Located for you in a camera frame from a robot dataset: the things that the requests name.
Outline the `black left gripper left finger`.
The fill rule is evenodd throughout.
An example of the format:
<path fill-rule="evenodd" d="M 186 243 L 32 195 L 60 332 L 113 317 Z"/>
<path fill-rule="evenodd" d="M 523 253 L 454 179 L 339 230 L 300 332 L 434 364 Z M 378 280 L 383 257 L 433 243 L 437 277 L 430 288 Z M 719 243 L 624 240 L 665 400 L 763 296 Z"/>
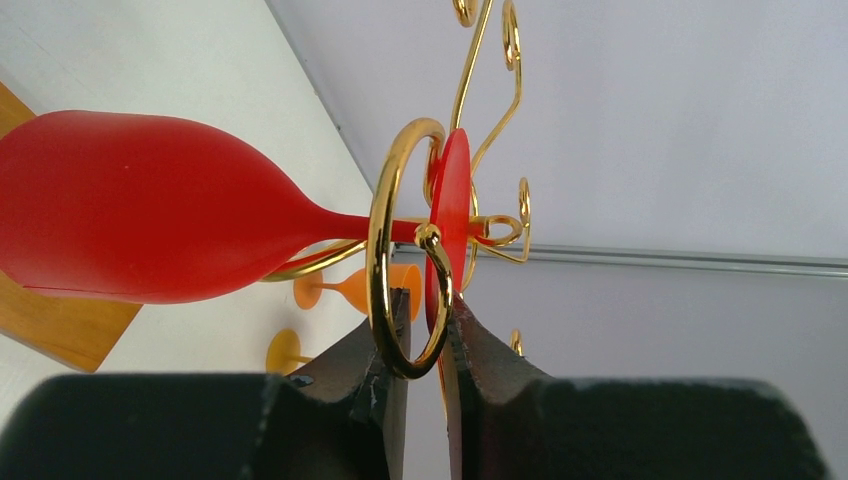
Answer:
<path fill-rule="evenodd" d="M 407 385 L 367 323 L 288 375 L 62 375 L 1 434 L 5 479 L 399 479 Z"/>

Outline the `orange wine glass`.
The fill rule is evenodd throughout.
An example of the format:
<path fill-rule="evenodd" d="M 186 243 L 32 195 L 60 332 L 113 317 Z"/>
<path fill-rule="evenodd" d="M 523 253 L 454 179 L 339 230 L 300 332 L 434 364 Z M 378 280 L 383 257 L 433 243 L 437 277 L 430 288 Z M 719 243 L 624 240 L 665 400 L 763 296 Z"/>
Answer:
<path fill-rule="evenodd" d="M 410 320 L 414 322 L 422 305 L 423 276 L 414 264 L 392 264 L 389 269 L 389 287 L 406 290 L 409 293 Z M 314 308 L 324 290 L 336 291 L 356 310 L 368 313 L 366 295 L 366 273 L 362 268 L 344 281 L 327 283 L 321 271 L 296 278 L 293 281 L 293 295 L 297 306 L 303 310 Z"/>

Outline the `yellow wine glass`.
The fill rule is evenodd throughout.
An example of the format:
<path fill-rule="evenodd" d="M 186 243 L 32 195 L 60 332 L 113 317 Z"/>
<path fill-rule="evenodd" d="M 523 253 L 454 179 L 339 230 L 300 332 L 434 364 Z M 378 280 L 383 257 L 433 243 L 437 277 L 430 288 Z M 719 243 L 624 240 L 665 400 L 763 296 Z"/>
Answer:
<path fill-rule="evenodd" d="M 313 357 L 302 353 L 298 333 L 285 328 L 273 337 L 268 346 L 265 369 L 268 373 L 290 375 L 312 360 Z"/>

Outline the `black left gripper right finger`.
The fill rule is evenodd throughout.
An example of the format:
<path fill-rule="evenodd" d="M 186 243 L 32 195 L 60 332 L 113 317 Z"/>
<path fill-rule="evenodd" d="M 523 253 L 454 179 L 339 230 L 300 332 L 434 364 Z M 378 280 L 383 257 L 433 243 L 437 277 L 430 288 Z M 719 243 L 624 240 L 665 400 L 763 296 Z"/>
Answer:
<path fill-rule="evenodd" d="M 563 378 L 514 352 L 462 300 L 442 356 L 455 479 L 828 479 L 771 384 Z"/>

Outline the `red wine glass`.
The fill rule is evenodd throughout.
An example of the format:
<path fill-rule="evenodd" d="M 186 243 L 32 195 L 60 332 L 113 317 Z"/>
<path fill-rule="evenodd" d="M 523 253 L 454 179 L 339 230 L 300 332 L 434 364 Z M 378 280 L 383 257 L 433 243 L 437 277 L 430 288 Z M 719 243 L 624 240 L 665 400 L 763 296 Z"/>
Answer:
<path fill-rule="evenodd" d="M 44 295 L 206 300 L 326 268 L 368 233 L 204 123 L 64 110 L 1 141 L 1 268 Z"/>

